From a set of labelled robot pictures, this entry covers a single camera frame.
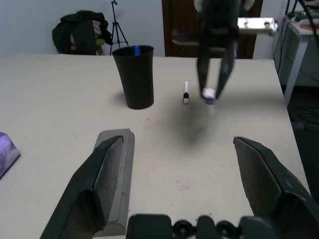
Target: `black cup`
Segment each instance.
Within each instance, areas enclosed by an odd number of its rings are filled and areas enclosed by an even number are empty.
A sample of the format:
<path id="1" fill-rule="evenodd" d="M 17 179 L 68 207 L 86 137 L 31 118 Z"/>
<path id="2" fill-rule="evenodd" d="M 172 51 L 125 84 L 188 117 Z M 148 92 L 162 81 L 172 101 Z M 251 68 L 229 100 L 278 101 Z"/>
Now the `black cup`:
<path id="1" fill-rule="evenodd" d="M 133 110 L 150 107 L 154 103 L 153 52 L 151 46 L 140 46 L 140 55 L 135 55 L 135 46 L 113 51 L 118 67 L 126 103 Z"/>

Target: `wooden door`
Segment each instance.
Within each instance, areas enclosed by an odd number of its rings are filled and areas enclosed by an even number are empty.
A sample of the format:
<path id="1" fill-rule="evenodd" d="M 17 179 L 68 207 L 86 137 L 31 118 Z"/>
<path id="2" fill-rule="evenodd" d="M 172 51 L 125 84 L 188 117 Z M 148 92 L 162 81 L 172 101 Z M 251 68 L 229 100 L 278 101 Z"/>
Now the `wooden door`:
<path id="1" fill-rule="evenodd" d="M 260 17 L 263 0 L 256 0 L 250 17 Z M 172 42 L 173 31 L 192 33 L 197 30 L 197 11 L 193 0 L 162 0 L 165 56 L 197 57 L 196 46 L 180 47 Z M 239 39 L 238 58 L 252 59 L 256 36 L 243 35 Z"/>

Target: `purple box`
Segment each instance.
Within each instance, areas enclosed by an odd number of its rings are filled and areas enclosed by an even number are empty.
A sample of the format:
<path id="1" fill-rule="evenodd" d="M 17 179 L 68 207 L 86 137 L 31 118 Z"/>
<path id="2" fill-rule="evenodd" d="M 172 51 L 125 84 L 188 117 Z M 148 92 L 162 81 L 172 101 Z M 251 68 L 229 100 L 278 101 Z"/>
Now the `purple box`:
<path id="1" fill-rule="evenodd" d="M 0 132 L 0 178 L 19 157 L 20 153 L 10 137 Z"/>

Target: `black bag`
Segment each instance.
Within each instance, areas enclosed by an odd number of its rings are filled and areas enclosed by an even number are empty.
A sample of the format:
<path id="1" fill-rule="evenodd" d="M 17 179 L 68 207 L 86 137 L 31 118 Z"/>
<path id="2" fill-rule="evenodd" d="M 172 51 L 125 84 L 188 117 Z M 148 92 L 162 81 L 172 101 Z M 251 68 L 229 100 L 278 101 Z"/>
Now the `black bag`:
<path id="1" fill-rule="evenodd" d="M 54 45 L 59 53 L 71 54 L 71 34 L 76 45 L 76 54 L 96 55 L 96 38 L 92 20 L 99 21 L 100 29 L 105 42 L 112 45 L 112 35 L 108 32 L 108 22 L 102 13 L 93 11 L 78 11 L 75 14 L 66 15 L 52 30 Z"/>

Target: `white table surface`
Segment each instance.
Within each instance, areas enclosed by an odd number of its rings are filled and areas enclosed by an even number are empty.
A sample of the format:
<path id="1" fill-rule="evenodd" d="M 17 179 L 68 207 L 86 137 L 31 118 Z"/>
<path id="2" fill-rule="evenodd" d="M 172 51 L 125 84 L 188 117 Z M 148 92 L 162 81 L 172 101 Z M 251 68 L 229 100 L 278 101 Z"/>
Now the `white table surface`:
<path id="1" fill-rule="evenodd" d="M 212 60 L 211 86 L 218 68 Z M 209 122 L 195 59 L 155 57 L 154 86 L 154 105 L 135 111 L 125 105 L 110 56 L 0 61 L 0 131 L 22 153 L 0 180 L 1 238 L 40 237 L 72 174 L 107 129 L 130 128 L 136 137 L 130 215 L 161 213 L 193 224 L 200 215 L 234 224 L 252 215 L 234 136 L 271 148 L 309 190 L 273 61 L 238 60 Z"/>

